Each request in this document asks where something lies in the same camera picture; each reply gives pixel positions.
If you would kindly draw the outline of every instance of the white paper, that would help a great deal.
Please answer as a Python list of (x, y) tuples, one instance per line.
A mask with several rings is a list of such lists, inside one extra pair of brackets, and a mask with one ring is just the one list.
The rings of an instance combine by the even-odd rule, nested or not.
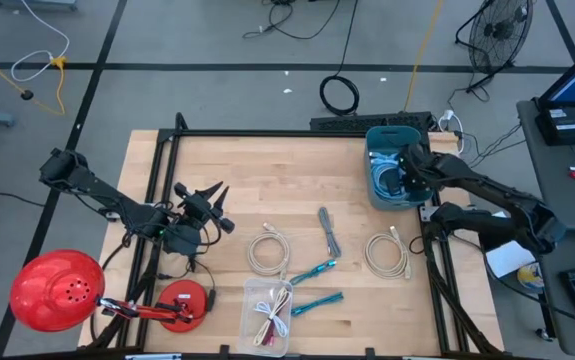
[[(503, 212), (495, 213), (494, 216), (507, 217)], [(497, 277), (503, 277), (536, 261), (531, 252), (525, 250), (515, 240), (487, 252), (486, 256), (489, 267)]]

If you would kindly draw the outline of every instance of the fan stand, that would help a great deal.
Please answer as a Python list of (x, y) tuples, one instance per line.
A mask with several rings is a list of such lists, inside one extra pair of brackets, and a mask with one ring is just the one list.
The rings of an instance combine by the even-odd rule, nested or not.
[[(476, 19), (480, 14), (482, 14), (483, 11), (487, 10), (488, 7), (490, 7), (496, 0), (487, 0), (485, 2), (485, 4), (483, 6), (480, 7), (480, 9), (478, 10), (478, 12), (476, 12), (474, 14), (474, 16), (472, 16), (471, 18), (469, 18), (469, 20), (467, 20), (467, 22), (465, 22), (459, 29), (458, 31), (456, 31), (456, 44), (459, 45), (464, 45), (474, 51), (479, 51), (482, 52), (483, 54), (485, 54), (485, 56), (489, 57), (489, 55), (487, 54), (487, 52), (483, 51), (482, 49), (479, 49), (469, 43), (466, 43), (462, 40), (460, 40), (460, 32), (467, 26), (469, 25), (469, 23), (471, 23), (472, 21), (474, 21), (474, 19)], [(467, 87), (467, 89), (465, 90), (465, 93), (469, 94), (470, 92), (474, 91), (474, 89), (484, 85), (486, 82), (490, 81), (491, 79), (493, 79), (493, 77), (498, 74), (499, 72), (510, 68), (514, 66), (514, 63), (511, 60), (508, 60), (503, 66), (497, 67), (495, 70), (491, 71), (489, 74), (487, 74), (487, 76), (485, 76), (484, 78), (482, 78), (480, 81), (476, 82), (475, 84), (469, 85)]]

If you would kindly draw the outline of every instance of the red lamp base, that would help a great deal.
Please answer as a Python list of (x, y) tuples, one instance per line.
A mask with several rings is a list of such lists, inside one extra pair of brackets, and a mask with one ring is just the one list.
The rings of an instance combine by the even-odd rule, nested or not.
[(205, 318), (207, 309), (207, 293), (197, 282), (191, 280), (178, 280), (163, 290), (158, 302), (167, 305), (187, 304), (187, 309), (193, 315), (189, 324), (176, 321), (174, 324), (161, 322), (165, 329), (171, 332), (183, 333), (197, 328)]

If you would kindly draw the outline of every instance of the gray desk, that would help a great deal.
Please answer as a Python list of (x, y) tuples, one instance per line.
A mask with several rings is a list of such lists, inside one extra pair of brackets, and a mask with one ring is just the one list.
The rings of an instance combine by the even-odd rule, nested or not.
[[(518, 115), (523, 125), (538, 184), (545, 202), (561, 217), (561, 220), (565, 222), (565, 219), (572, 219), (575, 222), (575, 180), (567, 175), (566, 169), (575, 161), (574, 155), (568, 146), (545, 145), (534, 122), (537, 114), (532, 102), (518, 103)], [(575, 231), (568, 231), (565, 239), (558, 244), (558, 248), (544, 256), (540, 265), (549, 303), (575, 313), (571, 299), (558, 279), (561, 271), (575, 269)], [(560, 347), (566, 353), (575, 355), (575, 321), (555, 312), (552, 312), (552, 320)]]

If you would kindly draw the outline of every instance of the yellow cable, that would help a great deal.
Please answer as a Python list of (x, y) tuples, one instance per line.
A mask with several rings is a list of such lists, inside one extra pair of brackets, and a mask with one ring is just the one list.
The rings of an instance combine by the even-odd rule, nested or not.
[(436, 21), (438, 20), (438, 14), (440, 14), (440, 8), (442, 6), (443, 6), (443, 0), (438, 0), (438, 4), (436, 4), (436, 9), (434, 10), (434, 15), (432, 16), (431, 23), (429, 24), (429, 30), (425, 35), (425, 39), (423, 39), (422, 45), (420, 45), (418, 55), (416, 55), (416, 63), (414, 64), (414, 70), (411, 73), (411, 81), (409, 82), (409, 90), (407, 90), (407, 100), (405, 100), (405, 107), (403, 108), (403, 111), (407, 111), (409, 101), (411, 100), (411, 97), (414, 94), (414, 82), (416, 82), (416, 70), (418, 69), (418, 65), (420, 65), (420, 61), (423, 58), (423, 53), (425, 52), (427, 42), (429, 41), (429, 38), (431, 38), (431, 34), (434, 32), (434, 26), (436, 25)]
[[(56, 111), (52, 108), (50, 108), (49, 106), (41, 103), (38, 100), (33, 100), (33, 103), (35, 105), (37, 105), (38, 107), (40, 107), (42, 110), (47, 111), (49, 113), (52, 113), (54, 115), (58, 115), (58, 116), (63, 116), (65, 115), (65, 106), (63, 105), (63, 102), (60, 98), (60, 93), (62, 91), (62, 87), (63, 87), (63, 83), (65, 82), (65, 61), (67, 59), (64, 56), (60, 56), (57, 57), (55, 59), (53, 59), (51, 61), (51, 64), (58, 67), (58, 69), (60, 69), (60, 82), (58, 84), (58, 89), (56, 90), (56, 99), (58, 100), (58, 105), (60, 106), (60, 111)], [(23, 89), (22, 87), (18, 86), (15, 82), (13, 82), (9, 77), (7, 77), (7, 75), (5, 75), (5, 73), (3, 73), (2, 71), (0, 71), (0, 77), (3, 78), (3, 80), (7, 81), (9, 83), (9, 85), (11, 85), (14, 89), (16, 89), (19, 93), (23, 94), (25, 93), (25, 89)]]

